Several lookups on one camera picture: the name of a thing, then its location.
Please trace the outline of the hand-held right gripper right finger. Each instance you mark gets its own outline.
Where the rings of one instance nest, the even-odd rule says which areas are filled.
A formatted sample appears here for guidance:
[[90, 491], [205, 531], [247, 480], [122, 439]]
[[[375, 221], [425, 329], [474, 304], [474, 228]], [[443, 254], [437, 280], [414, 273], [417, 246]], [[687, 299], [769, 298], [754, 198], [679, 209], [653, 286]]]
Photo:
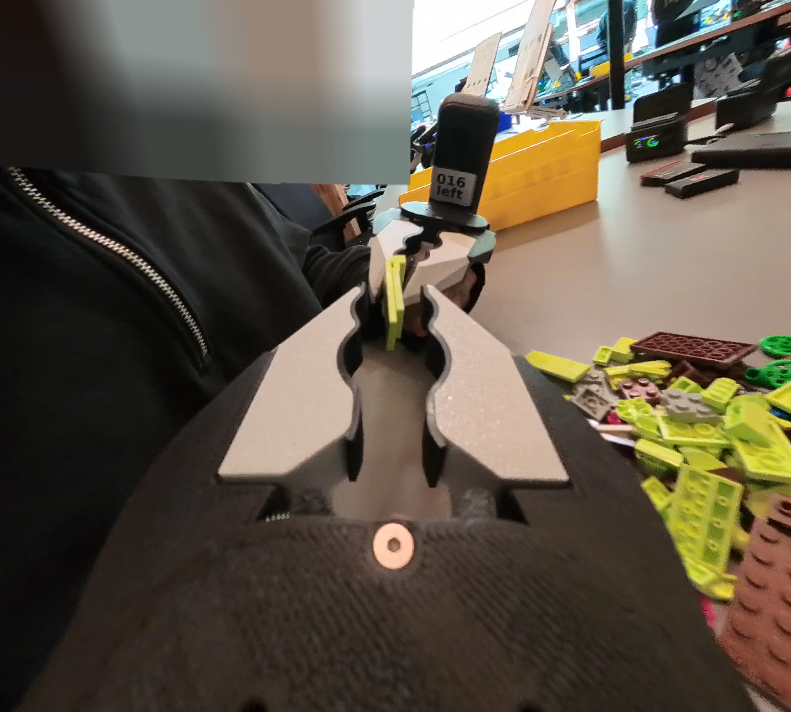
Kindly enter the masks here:
[[426, 365], [422, 468], [435, 488], [561, 488], [569, 474], [516, 357], [435, 286], [421, 290]]

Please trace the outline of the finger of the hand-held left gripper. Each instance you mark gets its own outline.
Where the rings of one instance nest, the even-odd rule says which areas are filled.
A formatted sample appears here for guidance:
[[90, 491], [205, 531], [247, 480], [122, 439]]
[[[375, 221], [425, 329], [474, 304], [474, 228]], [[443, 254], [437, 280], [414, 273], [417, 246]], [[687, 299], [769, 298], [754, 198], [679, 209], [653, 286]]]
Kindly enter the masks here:
[[425, 285], [444, 291], [460, 282], [468, 267], [468, 255], [476, 237], [455, 231], [438, 235], [439, 245], [420, 253], [420, 259], [410, 265], [403, 285], [404, 294], [419, 294]]
[[405, 219], [389, 221], [371, 238], [369, 243], [369, 293], [371, 299], [382, 297], [386, 262], [393, 256], [403, 255], [407, 258], [403, 283], [409, 281], [417, 264], [415, 259], [422, 253], [424, 240], [424, 227]]

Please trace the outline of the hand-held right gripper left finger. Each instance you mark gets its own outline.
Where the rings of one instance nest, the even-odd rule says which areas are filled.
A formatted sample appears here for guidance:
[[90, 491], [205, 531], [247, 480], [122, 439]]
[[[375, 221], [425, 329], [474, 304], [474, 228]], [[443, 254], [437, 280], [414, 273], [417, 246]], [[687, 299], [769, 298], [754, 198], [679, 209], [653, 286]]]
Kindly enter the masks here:
[[234, 483], [332, 489], [363, 458], [361, 322], [367, 288], [344, 294], [274, 351], [218, 468]]

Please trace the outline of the lime green plates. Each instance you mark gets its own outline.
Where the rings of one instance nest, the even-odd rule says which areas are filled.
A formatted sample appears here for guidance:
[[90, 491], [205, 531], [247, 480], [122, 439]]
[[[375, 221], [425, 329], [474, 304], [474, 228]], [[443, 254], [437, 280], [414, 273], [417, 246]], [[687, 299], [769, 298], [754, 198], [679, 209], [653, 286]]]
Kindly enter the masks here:
[[407, 258], [397, 254], [388, 259], [384, 266], [384, 300], [382, 311], [385, 327], [385, 350], [394, 351], [403, 331], [405, 305], [403, 282]]

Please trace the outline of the pile of toy bricks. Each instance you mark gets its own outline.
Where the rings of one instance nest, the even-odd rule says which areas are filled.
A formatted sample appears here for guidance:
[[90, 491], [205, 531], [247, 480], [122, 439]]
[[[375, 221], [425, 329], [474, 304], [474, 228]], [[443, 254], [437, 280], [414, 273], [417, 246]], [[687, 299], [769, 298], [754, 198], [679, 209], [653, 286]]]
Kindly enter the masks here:
[[620, 443], [664, 522], [707, 623], [751, 688], [790, 702], [790, 338], [726, 370], [601, 346], [585, 364], [525, 360]]

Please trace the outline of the person's left forearm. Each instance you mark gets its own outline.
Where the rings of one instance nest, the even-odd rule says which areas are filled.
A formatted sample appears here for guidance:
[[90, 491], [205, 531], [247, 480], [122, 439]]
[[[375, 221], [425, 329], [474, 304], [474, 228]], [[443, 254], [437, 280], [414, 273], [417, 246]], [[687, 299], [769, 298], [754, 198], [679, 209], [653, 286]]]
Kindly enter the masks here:
[[369, 270], [370, 249], [366, 245], [351, 245], [340, 252], [311, 245], [302, 264], [304, 277], [323, 309], [367, 283]]

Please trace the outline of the person's left hand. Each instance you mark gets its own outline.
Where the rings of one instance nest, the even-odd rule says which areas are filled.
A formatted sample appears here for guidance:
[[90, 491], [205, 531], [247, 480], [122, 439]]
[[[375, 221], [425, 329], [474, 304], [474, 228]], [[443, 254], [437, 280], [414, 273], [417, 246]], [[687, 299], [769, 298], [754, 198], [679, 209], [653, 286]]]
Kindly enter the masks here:
[[[480, 298], [480, 293], [486, 284], [486, 265], [478, 262], [470, 264], [464, 272], [463, 278], [450, 287], [442, 290], [442, 294], [461, 310], [469, 313]], [[421, 300], [406, 307], [403, 319], [403, 341], [407, 335], [418, 338], [425, 337], [427, 330], [423, 317]]]

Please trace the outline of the black office chair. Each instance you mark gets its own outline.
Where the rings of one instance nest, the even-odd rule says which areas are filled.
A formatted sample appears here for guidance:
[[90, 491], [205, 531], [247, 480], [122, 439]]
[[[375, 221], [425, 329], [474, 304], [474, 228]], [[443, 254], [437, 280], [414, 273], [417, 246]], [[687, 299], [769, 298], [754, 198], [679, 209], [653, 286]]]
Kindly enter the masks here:
[[377, 199], [387, 189], [386, 185], [378, 184], [362, 196], [350, 198], [349, 185], [312, 184], [310, 187], [331, 213], [329, 221], [311, 231], [311, 239], [339, 248], [361, 242], [361, 235], [370, 230]]

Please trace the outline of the cardboard sign board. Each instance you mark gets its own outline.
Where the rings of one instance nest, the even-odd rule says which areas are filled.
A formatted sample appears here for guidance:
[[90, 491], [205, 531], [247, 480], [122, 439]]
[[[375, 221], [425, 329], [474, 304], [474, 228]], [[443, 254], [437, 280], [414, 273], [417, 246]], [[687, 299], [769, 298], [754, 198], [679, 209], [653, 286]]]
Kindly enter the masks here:
[[484, 97], [488, 91], [491, 72], [501, 41], [501, 32], [489, 36], [475, 47], [470, 71], [462, 93]]
[[536, 97], [539, 80], [553, 35], [550, 16], [558, 0], [535, 0], [517, 52], [516, 68], [502, 110], [527, 114]]

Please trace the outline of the yellow plastic bin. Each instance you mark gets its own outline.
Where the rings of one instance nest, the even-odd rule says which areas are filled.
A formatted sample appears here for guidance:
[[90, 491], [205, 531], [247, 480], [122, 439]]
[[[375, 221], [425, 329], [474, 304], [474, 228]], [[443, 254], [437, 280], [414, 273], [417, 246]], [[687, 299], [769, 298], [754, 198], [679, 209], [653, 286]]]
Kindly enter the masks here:
[[478, 213], [498, 232], [597, 201], [600, 121], [552, 121], [494, 143]]

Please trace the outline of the black charging case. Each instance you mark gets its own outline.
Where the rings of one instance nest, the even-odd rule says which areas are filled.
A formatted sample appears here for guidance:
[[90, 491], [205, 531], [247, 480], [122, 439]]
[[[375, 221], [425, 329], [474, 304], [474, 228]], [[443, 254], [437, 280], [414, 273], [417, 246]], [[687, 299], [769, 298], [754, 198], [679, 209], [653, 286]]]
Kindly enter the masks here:
[[673, 84], [637, 98], [632, 126], [625, 142], [625, 155], [629, 164], [661, 159], [684, 151], [693, 93], [692, 84]]

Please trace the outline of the black metal pole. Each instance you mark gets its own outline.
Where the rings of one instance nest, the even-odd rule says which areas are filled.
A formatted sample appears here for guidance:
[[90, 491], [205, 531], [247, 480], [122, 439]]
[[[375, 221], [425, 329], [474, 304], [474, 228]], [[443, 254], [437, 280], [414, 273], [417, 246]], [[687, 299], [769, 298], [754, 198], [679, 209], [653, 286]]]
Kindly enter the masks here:
[[609, 94], [612, 110], [623, 110], [626, 103], [623, 1], [608, 0]]

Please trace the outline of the wooden desk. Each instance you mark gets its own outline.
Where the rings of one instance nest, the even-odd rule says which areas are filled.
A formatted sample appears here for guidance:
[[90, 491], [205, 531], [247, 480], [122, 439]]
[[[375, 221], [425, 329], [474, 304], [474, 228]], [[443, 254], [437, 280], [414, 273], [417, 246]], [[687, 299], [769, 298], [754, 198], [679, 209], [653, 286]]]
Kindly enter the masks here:
[[653, 49], [640, 56], [634, 56], [625, 60], [623, 63], [624, 73], [636, 68], [644, 68], [648, 72], [649, 66], [654, 62], [658, 66], [667, 65], [669, 68], [681, 67], [687, 63], [703, 61], [712, 56], [726, 55], [725, 43], [741, 44], [745, 35], [743, 30], [751, 30], [756, 26], [774, 21], [775, 27], [785, 30], [789, 26], [790, 0], [777, 0], [764, 5], [760, 12], [749, 15], [746, 18], [738, 19], [731, 23], [717, 23], [704, 27], [703, 30], [695, 32], [693, 35], [682, 37], [674, 42]]

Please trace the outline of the flat black power bank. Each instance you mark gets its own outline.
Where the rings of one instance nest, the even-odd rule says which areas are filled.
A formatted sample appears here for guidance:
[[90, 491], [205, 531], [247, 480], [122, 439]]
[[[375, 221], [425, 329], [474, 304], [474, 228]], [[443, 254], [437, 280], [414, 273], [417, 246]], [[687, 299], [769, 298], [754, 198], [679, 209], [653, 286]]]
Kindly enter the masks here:
[[790, 132], [730, 135], [690, 154], [710, 169], [789, 170]]

